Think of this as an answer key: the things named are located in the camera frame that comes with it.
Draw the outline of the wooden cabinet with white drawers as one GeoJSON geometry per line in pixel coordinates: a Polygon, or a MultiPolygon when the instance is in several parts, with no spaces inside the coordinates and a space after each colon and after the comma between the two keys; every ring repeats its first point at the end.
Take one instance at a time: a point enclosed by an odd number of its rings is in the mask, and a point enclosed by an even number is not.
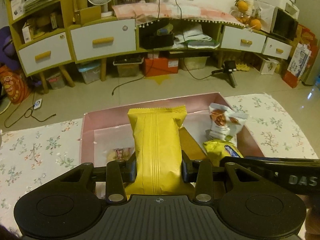
{"type": "MultiPolygon", "coordinates": [[[[8,22],[17,55],[26,76],[43,76],[48,69],[59,68],[69,77],[65,64],[100,60],[102,76],[106,75],[109,57],[143,53],[152,49],[170,50],[172,43],[157,38],[153,31],[169,18],[136,25],[134,19],[102,17],[101,7],[88,0],[5,0],[8,22]]],[[[209,6],[231,14],[236,0],[150,0],[148,3],[175,3],[209,6]]],[[[293,0],[254,0],[273,6],[275,12],[294,7],[293,0]]],[[[221,42],[222,49],[250,51],[287,59],[291,46],[287,38],[231,24],[176,20],[179,24],[200,23],[204,32],[221,42]]]]}

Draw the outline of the purple plush toy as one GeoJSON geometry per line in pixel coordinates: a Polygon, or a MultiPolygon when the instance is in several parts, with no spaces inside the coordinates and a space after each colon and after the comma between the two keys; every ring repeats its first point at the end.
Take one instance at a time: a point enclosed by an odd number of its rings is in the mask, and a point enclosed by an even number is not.
{"type": "Polygon", "coordinates": [[[6,65],[13,71],[18,70],[21,65],[16,53],[9,26],[4,26],[1,28],[0,42],[1,66],[6,65]]]}

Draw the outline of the oranges on stand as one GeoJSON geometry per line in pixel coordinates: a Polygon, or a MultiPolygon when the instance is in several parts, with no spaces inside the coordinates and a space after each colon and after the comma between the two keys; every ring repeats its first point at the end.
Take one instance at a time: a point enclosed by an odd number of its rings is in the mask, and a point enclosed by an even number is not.
{"type": "Polygon", "coordinates": [[[254,0],[236,0],[231,15],[243,25],[260,31],[262,29],[260,11],[259,7],[255,7],[254,0]]]}

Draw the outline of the pink silver cardboard box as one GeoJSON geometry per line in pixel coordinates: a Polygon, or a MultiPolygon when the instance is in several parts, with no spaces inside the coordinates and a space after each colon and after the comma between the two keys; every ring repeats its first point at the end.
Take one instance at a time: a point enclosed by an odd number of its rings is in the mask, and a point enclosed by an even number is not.
{"type": "Polygon", "coordinates": [[[212,127],[211,103],[227,107],[231,103],[220,93],[181,96],[103,109],[84,115],[80,161],[106,164],[106,153],[113,148],[136,146],[151,160],[173,157],[181,162],[179,129],[186,127],[202,145],[212,127]]]}

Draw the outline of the white pecan snack packet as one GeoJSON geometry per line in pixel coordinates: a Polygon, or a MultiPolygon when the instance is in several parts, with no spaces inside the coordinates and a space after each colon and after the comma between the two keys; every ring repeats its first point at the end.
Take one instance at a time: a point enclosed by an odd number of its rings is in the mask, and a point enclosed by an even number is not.
{"type": "Polygon", "coordinates": [[[235,112],[225,105],[211,103],[209,117],[211,127],[206,130],[207,139],[231,141],[242,130],[249,115],[244,112],[235,112]]]}

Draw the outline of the yellow snack bag plain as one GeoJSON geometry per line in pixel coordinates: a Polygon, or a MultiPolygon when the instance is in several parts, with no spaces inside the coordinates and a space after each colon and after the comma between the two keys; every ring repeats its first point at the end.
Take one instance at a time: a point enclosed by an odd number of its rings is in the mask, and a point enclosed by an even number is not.
{"type": "Polygon", "coordinates": [[[127,115],[135,140],[137,176],[125,187],[126,194],[191,195],[193,185],[182,178],[179,135],[186,107],[132,108],[127,115]]]}

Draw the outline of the orange printed bag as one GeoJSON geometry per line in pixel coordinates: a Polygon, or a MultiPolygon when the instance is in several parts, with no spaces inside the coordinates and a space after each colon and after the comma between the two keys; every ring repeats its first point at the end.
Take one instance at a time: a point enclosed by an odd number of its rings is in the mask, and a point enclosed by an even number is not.
{"type": "Polygon", "coordinates": [[[6,65],[1,66],[1,85],[13,104],[21,103],[31,93],[23,70],[11,70],[6,65]]]}

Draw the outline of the clear plastic storage bin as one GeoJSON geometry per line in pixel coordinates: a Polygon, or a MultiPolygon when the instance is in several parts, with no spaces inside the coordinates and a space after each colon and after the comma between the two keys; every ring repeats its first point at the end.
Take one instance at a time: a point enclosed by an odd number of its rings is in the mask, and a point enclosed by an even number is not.
{"type": "Polygon", "coordinates": [[[144,58],[138,57],[116,57],[113,65],[117,68],[119,77],[132,77],[137,76],[140,71],[140,65],[143,63],[144,58]]]}

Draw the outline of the yellow cracker bag blue logo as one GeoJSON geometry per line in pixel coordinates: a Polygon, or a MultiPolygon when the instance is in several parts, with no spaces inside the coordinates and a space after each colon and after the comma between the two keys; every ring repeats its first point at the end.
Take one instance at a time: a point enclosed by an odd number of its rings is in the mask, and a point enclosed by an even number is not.
{"type": "Polygon", "coordinates": [[[203,147],[213,166],[219,166],[224,157],[243,158],[243,155],[232,142],[213,139],[204,142],[203,147]]]}

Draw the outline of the red storage box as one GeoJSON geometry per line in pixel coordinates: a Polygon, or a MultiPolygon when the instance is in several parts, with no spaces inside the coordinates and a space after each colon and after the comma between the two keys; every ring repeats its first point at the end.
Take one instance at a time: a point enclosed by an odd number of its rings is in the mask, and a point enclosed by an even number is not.
{"type": "Polygon", "coordinates": [[[178,59],[167,59],[165,57],[156,59],[146,58],[142,64],[142,71],[146,77],[177,74],[178,59]]]}

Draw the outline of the orange biscuit packet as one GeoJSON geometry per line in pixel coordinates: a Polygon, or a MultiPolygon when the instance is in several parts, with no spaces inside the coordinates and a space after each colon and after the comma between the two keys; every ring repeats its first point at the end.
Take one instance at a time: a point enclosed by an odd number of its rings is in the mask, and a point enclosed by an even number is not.
{"type": "Polygon", "coordinates": [[[107,152],[106,160],[107,162],[114,160],[129,160],[134,151],[134,147],[113,148],[107,152]]]}

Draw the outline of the floral tablecloth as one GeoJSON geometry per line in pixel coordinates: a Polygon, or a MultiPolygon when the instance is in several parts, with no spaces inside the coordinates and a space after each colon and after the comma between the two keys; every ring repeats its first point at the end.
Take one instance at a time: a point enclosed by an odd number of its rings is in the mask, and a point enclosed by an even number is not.
{"type": "MultiPolygon", "coordinates": [[[[289,113],[268,94],[226,97],[231,108],[249,115],[235,144],[243,155],[317,158],[289,113]]],[[[36,189],[80,163],[84,117],[57,124],[1,133],[1,224],[20,231],[14,206],[36,189]]]]}

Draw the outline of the pink cloth runner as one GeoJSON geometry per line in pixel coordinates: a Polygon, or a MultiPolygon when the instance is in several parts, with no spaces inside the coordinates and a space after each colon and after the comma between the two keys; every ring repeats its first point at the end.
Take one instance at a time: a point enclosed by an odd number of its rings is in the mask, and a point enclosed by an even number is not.
{"type": "Polygon", "coordinates": [[[234,16],[209,6],[175,3],[133,3],[112,7],[118,20],[134,19],[136,25],[147,24],[157,19],[192,20],[238,25],[243,27],[234,16]]]}

